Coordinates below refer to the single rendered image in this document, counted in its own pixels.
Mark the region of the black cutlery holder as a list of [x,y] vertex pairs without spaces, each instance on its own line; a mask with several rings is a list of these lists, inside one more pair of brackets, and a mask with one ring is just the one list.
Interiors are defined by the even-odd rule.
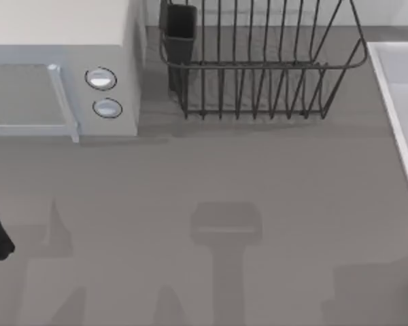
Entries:
[[169,89],[179,92],[182,69],[176,66],[186,67],[192,61],[197,36],[197,7],[160,0],[159,28],[167,54]]

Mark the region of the glass microwave door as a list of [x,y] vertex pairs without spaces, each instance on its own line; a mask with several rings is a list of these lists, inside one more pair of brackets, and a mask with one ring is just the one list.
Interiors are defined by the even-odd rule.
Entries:
[[70,137],[79,124],[58,64],[0,64],[0,137]]

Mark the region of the pale microwave oven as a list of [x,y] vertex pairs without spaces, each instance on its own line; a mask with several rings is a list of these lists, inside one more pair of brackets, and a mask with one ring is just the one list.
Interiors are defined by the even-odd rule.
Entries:
[[[134,137],[146,59],[143,0],[0,0],[0,64],[58,64],[82,137]],[[105,67],[118,79],[100,91],[84,79]],[[92,104],[103,98],[123,108],[103,119]]]

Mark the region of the round silver microwave knob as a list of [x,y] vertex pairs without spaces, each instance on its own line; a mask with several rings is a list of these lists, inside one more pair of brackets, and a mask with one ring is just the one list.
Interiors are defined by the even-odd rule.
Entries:
[[92,110],[103,119],[116,119],[123,112],[122,105],[112,98],[95,101],[92,104]]
[[115,73],[105,67],[87,70],[84,79],[91,88],[100,91],[111,90],[118,82]]

